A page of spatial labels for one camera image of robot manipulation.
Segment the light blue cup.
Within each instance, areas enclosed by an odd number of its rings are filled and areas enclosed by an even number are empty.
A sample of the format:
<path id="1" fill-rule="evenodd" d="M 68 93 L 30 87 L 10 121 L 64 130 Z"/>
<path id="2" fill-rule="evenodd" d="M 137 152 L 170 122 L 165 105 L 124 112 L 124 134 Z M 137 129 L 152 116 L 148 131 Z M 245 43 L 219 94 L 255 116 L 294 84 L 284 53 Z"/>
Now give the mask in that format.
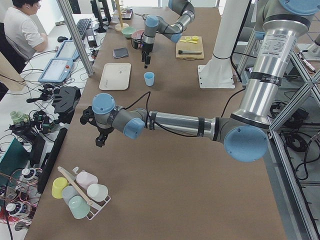
<path id="1" fill-rule="evenodd" d="M 145 81 L 145 84 L 149 87 L 153 86 L 154 85 L 154 82 L 155 82 L 155 74 L 153 72 L 145 72 L 144 75 L 144 81 Z"/>

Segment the wooden cup tree stand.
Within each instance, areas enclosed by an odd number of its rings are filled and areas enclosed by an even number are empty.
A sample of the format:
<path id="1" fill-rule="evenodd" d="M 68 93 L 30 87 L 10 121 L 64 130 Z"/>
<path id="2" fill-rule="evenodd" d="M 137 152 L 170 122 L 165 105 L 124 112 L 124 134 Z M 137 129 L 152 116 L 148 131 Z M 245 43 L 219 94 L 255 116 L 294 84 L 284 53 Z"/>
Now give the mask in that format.
<path id="1" fill-rule="evenodd" d="M 119 0 L 114 0 L 113 2 L 115 2 L 116 9 L 117 9 L 117 15 L 119 18 L 119 23 L 117 23 L 114 28 L 117 32 L 121 32 L 123 29 L 129 27 L 129 25 L 127 23 L 123 22 Z"/>

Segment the pink plastic cup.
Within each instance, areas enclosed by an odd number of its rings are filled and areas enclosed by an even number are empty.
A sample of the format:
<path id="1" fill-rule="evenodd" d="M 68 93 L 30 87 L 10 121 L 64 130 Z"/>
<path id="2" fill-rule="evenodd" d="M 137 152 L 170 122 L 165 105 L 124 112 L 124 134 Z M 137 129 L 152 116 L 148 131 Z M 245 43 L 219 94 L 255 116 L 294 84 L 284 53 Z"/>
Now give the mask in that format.
<path id="1" fill-rule="evenodd" d="M 76 176 L 76 182 L 87 190 L 90 185 L 98 183 L 98 177 L 87 171 L 81 171 Z"/>

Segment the white plastic cup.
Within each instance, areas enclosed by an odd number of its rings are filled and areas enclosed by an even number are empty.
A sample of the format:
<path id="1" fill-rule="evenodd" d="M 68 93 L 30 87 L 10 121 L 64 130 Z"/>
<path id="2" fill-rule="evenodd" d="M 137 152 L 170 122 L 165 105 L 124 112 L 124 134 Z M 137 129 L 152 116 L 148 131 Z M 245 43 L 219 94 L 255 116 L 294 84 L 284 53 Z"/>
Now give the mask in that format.
<path id="1" fill-rule="evenodd" d="M 87 190 L 87 195 L 96 202 L 102 202 L 108 196 L 109 190 L 107 186 L 102 184 L 91 184 Z"/>

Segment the yellow plastic cup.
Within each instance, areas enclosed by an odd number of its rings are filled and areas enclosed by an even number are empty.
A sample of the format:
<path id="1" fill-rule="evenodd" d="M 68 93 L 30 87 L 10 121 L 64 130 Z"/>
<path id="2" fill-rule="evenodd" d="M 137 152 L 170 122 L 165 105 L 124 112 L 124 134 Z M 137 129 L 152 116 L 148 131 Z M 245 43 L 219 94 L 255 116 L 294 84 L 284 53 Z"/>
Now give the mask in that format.
<path id="1" fill-rule="evenodd" d="M 58 177 L 52 183 L 51 195 L 55 199 L 62 199 L 62 191 L 69 185 L 68 180 L 65 177 Z"/>

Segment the grey plastic cup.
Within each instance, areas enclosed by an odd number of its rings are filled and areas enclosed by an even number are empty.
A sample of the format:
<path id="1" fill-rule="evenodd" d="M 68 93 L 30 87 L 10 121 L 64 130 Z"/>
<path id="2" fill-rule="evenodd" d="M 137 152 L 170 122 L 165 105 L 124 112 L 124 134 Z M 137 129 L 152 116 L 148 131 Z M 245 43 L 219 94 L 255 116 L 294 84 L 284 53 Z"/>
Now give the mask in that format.
<path id="1" fill-rule="evenodd" d="M 61 194 L 65 204 L 68 205 L 69 201 L 78 195 L 78 192 L 72 185 L 68 185 L 62 190 Z"/>

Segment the mint plastic cup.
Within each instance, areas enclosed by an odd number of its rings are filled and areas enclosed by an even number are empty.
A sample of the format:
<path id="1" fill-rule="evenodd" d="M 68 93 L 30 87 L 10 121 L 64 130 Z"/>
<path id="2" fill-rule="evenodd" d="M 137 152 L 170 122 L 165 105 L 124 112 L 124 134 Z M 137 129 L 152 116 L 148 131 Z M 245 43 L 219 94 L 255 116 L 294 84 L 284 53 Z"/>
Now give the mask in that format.
<path id="1" fill-rule="evenodd" d="M 76 195 L 69 200 L 68 207 L 75 219 L 82 219 L 90 212 L 90 206 L 79 195 Z"/>

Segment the pink bowl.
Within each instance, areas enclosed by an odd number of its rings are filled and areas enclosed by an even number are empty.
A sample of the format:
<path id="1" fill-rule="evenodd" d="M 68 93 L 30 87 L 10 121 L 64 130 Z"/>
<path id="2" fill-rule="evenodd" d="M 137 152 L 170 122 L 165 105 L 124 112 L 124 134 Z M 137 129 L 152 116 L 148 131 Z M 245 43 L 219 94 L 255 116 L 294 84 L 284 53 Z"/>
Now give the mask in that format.
<path id="1" fill-rule="evenodd" d="M 132 35 L 131 35 L 131 43 L 138 43 L 141 44 L 143 41 L 143 34 L 144 34 L 144 30 L 140 29 L 135 31 Z"/>

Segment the grey folded cloth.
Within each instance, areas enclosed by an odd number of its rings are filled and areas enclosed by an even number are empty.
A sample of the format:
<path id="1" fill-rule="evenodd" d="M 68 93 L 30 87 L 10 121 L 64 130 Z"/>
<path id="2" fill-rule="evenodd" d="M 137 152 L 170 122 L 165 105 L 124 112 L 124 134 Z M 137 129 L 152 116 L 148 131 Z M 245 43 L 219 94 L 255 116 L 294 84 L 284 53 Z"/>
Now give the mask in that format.
<path id="1" fill-rule="evenodd" d="M 115 59 L 126 58 L 128 56 L 129 56 L 129 52 L 126 47 L 113 49 L 113 57 Z"/>

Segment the steel muddler black tip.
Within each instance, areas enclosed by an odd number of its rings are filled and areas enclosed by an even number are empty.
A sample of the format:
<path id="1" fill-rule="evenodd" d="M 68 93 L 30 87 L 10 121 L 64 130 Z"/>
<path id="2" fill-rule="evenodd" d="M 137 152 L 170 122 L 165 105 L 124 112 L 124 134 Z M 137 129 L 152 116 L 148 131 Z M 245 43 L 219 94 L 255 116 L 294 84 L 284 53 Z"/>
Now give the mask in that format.
<path id="1" fill-rule="evenodd" d="M 203 52 L 202 51 L 196 51 L 196 50 L 178 50 L 179 55 L 201 55 Z"/>

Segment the bamboo cutting board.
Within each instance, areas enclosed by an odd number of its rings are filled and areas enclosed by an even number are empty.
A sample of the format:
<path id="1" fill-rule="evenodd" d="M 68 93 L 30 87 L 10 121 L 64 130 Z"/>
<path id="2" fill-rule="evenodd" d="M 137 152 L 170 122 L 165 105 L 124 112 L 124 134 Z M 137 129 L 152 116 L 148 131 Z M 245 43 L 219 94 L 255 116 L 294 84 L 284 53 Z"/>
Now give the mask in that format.
<path id="1" fill-rule="evenodd" d="M 204 48 L 203 48 L 203 42 L 202 37 L 198 36 L 198 43 L 188 43 L 188 42 L 180 42 L 178 41 L 176 43 L 176 59 L 181 60 L 203 60 L 205 58 L 204 55 Z M 202 54 L 178 54 L 178 50 L 185 50 L 185 51 L 202 51 Z"/>

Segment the cream rabbit tray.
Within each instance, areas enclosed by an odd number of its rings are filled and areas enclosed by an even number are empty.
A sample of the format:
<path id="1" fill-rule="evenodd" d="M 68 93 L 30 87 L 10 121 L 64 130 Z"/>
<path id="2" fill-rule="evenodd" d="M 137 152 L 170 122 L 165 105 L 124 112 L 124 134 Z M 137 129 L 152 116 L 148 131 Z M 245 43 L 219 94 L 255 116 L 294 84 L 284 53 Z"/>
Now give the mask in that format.
<path id="1" fill-rule="evenodd" d="M 104 65 L 99 89 L 102 91 L 122 91 L 129 87 L 130 63 L 106 63 Z"/>

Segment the teach pendant tablet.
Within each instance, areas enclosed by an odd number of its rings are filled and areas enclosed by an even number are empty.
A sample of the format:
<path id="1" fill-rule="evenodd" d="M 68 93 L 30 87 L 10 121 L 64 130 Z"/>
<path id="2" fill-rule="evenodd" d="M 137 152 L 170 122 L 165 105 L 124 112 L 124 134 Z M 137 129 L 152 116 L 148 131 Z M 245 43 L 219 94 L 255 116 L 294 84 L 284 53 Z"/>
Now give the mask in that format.
<path id="1" fill-rule="evenodd" d="M 52 58 L 40 75 L 40 83 L 62 83 L 71 73 L 74 65 L 72 58 Z"/>

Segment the seated person white shirt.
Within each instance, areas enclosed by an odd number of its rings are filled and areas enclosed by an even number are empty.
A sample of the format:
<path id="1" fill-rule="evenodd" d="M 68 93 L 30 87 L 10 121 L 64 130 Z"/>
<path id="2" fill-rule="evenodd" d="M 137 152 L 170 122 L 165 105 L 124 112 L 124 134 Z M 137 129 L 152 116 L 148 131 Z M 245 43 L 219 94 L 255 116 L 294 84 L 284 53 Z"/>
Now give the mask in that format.
<path id="1" fill-rule="evenodd" d="M 31 19 L 41 7 L 39 0 L 14 0 L 4 15 L 4 33 L 14 50 L 26 61 L 35 53 L 44 52 L 48 36 L 40 33 Z"/>

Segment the aluminium frame post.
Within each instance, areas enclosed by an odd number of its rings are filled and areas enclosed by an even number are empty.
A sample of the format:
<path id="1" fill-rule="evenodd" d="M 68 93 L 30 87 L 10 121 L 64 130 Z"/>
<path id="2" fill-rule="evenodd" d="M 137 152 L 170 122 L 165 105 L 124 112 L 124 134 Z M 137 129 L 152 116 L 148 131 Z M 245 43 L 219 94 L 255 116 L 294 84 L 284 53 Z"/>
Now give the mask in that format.
<path id="1" fill-rule="evenodd" d="M 79 31 L 76 27 L 69 1 L 68 0 L 56 0 L 56 2 L 57 2 L 58 7 L 61 11 L 63 19 L 65 20 L 66 26 L 67 26 L 67 28 L 70 32 L 70 35 L 73 39 L 76 50 L 79 54 L 79 57 L 80 57 L 80 60 L 82 61 L 83 66 L 86 70 L 86 73 L 89 77 L 92 77 L 94 74 L 93 67 L 92 67 L 91 62 L 89 61 L 86 49 L 85 49 L 84 44 L 82 42 L 82 38 L 81 38 Z"/>

